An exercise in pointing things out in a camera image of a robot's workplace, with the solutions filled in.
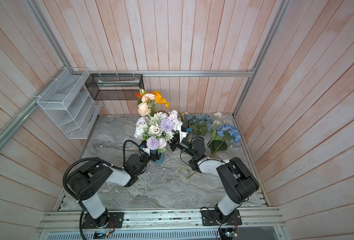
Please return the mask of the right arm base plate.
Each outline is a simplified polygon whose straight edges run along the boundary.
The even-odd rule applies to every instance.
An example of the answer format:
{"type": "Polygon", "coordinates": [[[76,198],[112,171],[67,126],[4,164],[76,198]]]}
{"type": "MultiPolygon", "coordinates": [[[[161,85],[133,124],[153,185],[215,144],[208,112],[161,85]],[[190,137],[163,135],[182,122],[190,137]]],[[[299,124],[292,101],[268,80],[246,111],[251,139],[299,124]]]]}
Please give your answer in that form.
{"type": "Polygon", "coordinates": [[[204,226],[241,226],[242,220],[239,210],[233,210],[229,215],[223,215],[220,210],[210,210],[206,207],[200,209],[202,224],[204,226]]]}

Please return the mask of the teal ceramic vase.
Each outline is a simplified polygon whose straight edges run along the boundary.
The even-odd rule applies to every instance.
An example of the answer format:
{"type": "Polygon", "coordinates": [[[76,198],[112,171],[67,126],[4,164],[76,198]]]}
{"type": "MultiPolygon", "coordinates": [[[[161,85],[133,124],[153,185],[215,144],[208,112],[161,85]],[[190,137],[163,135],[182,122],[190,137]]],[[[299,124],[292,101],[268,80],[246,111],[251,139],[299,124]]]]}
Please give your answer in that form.
{"type": "Polygon", "coordinates": [[[151,150],[151,157],[151,161],[155,164],[162,164],[166,159],[165,153],[158,150],[151,150]]]}

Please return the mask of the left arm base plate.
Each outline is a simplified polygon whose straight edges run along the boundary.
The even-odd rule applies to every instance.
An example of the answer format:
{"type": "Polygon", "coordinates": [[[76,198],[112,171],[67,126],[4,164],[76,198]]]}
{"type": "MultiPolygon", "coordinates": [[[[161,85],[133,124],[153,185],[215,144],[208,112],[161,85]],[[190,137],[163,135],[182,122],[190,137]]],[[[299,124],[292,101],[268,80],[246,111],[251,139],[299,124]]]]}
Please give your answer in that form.
{"type": "Polygon", "coordinates": [[[124,212],[105,211],[97,219],[93,219],[89,213],[84,214],[82,229],[120,229],[123,225],[124,212]]]}

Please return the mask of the dusty blue rose bunch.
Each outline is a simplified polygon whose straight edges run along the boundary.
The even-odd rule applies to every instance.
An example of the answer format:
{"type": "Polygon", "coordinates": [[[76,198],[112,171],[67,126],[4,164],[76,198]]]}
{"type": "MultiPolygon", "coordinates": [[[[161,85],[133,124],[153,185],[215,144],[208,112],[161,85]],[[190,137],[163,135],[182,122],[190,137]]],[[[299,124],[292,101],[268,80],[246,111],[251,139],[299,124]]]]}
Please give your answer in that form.
{"type": "Polygon", "coordinates": [[[204,136],[213,131],[213,120],[209,115],[183,113],[181,120],[183,123],[188,123],[188,127],[194,136],[204,136]]]}

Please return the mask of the clear glass vase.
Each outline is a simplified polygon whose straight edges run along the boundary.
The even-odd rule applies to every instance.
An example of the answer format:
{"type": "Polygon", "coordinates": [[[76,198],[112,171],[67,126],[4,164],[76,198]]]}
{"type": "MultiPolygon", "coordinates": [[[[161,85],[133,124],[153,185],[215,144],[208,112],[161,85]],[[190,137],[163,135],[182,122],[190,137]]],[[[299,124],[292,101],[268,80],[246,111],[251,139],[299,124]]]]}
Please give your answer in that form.
{"type": "Polygon", "coordinates": [[[117,143],[123,143],[126,135],[120,119],[115,116],[107,116],[105,122],[113,140],[117,143]]]}

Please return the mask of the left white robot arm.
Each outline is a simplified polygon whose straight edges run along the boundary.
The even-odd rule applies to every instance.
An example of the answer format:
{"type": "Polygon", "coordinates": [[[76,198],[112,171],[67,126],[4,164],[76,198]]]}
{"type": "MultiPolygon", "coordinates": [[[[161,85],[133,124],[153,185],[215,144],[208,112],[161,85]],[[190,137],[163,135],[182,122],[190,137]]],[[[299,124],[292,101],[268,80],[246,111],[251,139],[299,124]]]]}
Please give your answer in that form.
{"type": "Polygon", "coordinates": [[[97,192],[104,183],[131,187],[145,172],[150,161],[155,162],[161,158],[156,150],[141,149],[140,153],[131,155],[122,168],[97,157],[81,159],[64,173],[64,188],[93,220],[106,223],[109,213],[97,192]]]}

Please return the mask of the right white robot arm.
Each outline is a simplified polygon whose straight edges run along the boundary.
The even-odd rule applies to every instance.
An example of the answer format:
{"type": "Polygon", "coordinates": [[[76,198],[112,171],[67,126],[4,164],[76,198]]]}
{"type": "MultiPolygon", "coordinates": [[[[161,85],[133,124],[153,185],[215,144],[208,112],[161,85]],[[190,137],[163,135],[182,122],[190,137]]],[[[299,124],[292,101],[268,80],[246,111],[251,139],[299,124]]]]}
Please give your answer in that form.
{"type": "Polygon", "coordinates": [[[240,158],[230,160],[211,159],[205,155],[204,140],[196,138],[190,142],[175,135],[170,141],[172,151],[180,149],[191,156],[188,165],[198,173],[218,176],[225,189],[225,196],[209,213],[220,223],[229,218],[235,210],[259,189],[259,183],[240,158]]]}

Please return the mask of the peach rose spray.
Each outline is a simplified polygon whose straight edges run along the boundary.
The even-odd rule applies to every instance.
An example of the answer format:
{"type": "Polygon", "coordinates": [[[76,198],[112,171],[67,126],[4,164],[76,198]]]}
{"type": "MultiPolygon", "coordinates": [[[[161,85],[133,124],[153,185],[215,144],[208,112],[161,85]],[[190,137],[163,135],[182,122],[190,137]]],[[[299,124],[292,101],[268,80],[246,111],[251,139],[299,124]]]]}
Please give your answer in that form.
{"type": "Polygon", "coordinates": [[[144,89],[140,89],[139,92],[143,95],[142,98],[138,98],[137,101],[137,111],[142,117],[150,116],[153,117],[156,112],[156,99],[155,95],[151,92],[147,92],[144,89]]]}

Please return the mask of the yellow poppy spray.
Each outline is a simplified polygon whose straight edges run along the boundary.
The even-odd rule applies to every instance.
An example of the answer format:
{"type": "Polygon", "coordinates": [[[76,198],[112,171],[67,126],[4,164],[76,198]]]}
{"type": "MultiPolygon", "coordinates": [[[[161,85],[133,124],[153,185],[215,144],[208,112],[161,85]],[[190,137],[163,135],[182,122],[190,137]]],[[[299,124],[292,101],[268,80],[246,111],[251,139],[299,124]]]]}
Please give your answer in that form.
{"type": "Polygon", "coordinates": [[[155,95],[156,103],[159,105],[166,105],[167,109],[170,109],[171,103],[167,102],[165,98],[162,97],[159,91],[154,91],[153,94],[155,95]]]}

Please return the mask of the lilac pompom flower spray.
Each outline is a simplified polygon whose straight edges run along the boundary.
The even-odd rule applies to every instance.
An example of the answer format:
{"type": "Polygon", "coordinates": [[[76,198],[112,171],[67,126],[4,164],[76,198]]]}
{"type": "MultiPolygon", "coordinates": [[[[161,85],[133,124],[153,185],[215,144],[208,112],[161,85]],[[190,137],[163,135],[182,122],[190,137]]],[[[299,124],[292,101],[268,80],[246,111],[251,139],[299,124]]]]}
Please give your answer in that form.
{"type": "Polygon", "coordinates": [[[170,139],[170,135],[162,129],[162,120],[165,118],[166,115],[163,113],[155,114],[153,117],[140,117],[136,122],[135,138],[145,141],[150,150],[164,153],[170,139]]]}

